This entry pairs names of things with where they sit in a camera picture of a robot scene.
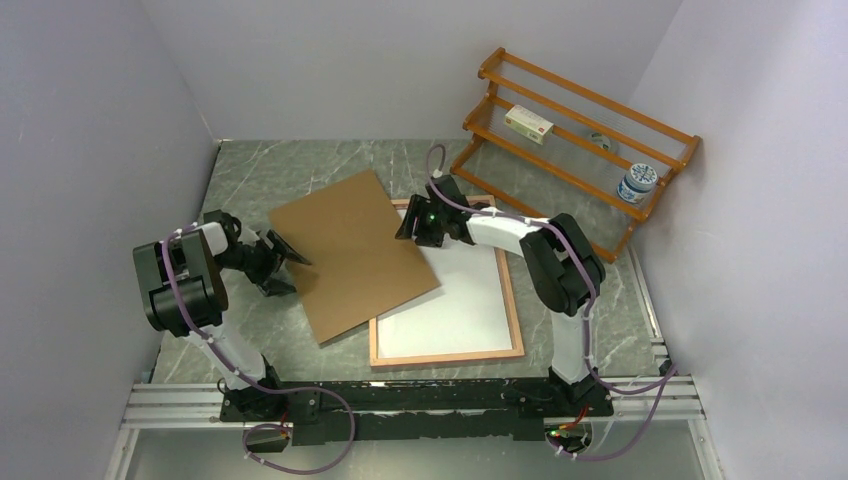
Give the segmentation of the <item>brown cardboard backing board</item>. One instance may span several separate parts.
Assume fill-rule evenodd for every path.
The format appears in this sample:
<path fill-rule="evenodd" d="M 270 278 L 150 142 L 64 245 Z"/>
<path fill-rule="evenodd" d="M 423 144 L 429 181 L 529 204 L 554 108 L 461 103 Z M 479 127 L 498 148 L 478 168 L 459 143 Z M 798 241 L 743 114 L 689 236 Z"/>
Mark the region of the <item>brown cardboard backing board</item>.
<path fill-rule="evenodd" d="M 419 247 L 396 239 L 401 217 L 372 170 L 274 208 L 268 218 L 307 260 L 288 270 L 319 344 L 440 285 Z"/>

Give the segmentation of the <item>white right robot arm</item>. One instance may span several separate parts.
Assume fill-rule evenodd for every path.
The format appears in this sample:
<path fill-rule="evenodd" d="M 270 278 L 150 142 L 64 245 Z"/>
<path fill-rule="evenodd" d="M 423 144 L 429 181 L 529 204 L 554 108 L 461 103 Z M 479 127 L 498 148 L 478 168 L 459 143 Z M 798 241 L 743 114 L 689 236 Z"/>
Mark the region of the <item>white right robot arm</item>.
<path fill-rule="evenodd" d="M 395 234 L 418 246 L 444 240 L 490 246 L 520 256 L 541 303 L 551 311 L 553 408 L 572 415 L 598 384 L 591 346 L 591 310 L 606 279 L 603 262 L 573 216 L 534 218 L 470 203 L 450 175 L 431 177 L 424 196 L 410 197 Z"/>

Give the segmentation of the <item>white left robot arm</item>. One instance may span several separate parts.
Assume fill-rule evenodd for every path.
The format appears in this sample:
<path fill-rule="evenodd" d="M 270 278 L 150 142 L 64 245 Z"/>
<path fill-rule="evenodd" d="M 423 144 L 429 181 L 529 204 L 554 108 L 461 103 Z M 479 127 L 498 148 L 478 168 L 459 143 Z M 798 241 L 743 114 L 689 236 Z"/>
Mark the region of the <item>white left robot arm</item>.
<path fill-rule="evenodd" d="M 196 346 L 221 372 L 227 391 L 247 396 L 258 418 L 277 418 L 287 395 L 265 357 L 225 321 L 229 297 L 221 273 L 241 272 L 264 296 L 284 296 L 296 288 L 279 278 L 280 269 L 308 259 L 275 231 L 252 230 L 223 210 L 134 248 L 132 258 L 153 329 Z"/>

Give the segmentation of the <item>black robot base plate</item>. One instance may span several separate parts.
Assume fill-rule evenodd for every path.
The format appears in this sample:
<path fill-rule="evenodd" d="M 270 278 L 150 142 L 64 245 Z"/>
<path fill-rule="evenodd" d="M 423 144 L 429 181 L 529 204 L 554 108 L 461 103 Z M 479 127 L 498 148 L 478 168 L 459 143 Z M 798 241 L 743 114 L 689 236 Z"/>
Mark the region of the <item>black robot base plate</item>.
<path fill-rule="evenodd" d="M 609 391 L 599 383 L 571 402 L 553 376 L 447 380 L 283 382 L 281 395 L 240 396 L 223 390 L 225 424 L 285 423 L 296 446 L 349 438 L 509 437 L 535 441 L 559 421 L 610 417 Z"/>

